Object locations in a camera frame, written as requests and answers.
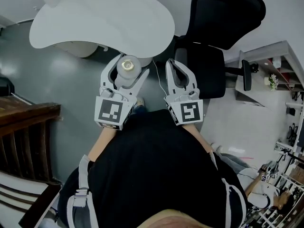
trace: black office chair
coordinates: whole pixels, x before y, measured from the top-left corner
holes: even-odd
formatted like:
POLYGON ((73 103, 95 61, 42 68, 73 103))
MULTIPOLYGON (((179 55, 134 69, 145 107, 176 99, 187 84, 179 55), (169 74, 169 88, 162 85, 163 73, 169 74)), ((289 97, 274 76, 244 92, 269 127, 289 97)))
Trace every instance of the black office chair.
POLYGON ((225 67, 223 53, 217 48, 230 49, 257 28, 265 14, 262 0, 191 1, 188 31, 176 40, 175 60, 195 74, 200 98, 219 98, 225 94, 225 72, 242 75, 244 90, 251 89, 254 67, 245 60, 242 68, 225 67))

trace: curved white desk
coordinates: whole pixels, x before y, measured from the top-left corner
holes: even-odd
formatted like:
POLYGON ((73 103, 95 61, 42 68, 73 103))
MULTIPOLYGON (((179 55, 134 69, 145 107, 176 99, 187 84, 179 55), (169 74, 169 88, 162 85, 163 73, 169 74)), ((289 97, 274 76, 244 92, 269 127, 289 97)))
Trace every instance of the curved white desk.
POLYGON ((39 11, 29 40, 35 48, 93 42, 147 58, 163 52, 173 35, 172 15, 157 0, 59 0, 39 11))

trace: hair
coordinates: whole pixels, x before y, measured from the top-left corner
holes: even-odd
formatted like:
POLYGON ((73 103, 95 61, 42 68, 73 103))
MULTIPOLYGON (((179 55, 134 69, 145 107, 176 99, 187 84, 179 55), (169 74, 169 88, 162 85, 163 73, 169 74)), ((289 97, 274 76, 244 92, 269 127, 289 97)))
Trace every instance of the hair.
POLYGON ((279 215, 288 214, 294 206, 294 200, 295 199, 294 199, 293 195, 290 195, 288 200, 287 200, 287 203, 283 206, 283 208, 281 210, 278 209, 277 213, 279 215))

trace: chair backrest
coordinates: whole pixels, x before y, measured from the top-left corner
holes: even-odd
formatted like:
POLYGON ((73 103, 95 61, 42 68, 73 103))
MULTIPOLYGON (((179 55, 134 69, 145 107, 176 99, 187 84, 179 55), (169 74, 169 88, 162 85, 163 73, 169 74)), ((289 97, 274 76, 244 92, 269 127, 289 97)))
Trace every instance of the chair backrest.
POLYGON ((265 14, 263 0, 192 0, 184 38, 228 50, 257 28, 265 14))

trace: gray floor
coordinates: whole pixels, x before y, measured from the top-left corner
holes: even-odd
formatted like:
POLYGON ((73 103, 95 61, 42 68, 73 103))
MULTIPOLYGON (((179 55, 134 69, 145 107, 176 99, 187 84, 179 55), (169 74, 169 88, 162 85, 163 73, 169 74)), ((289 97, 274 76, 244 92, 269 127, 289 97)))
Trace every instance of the gray floor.
MULTIPOLYGON (((23 23, 3 30, 0 72, 12 81, 18 95, 34 103, 62 105, 63 121, 52 125, 50 148, 53 174, 65 181, 101 132, 94 122, 95 97, 103 68, 118 52, 99 48, 89 58, 82 59, 55 47, 35 49, 29 43, 30 26, 31 23, 23 23)), ((171 53, 172 45, 155 60, 166 61, 171 53)), ((164 109, 165 94, 159 87, 155 66, 148 67, 150 74, 139 95, 144 97, 149 111, 164 109)), ((163 67, 159 67, 159 73, 166 88, 163 67)))

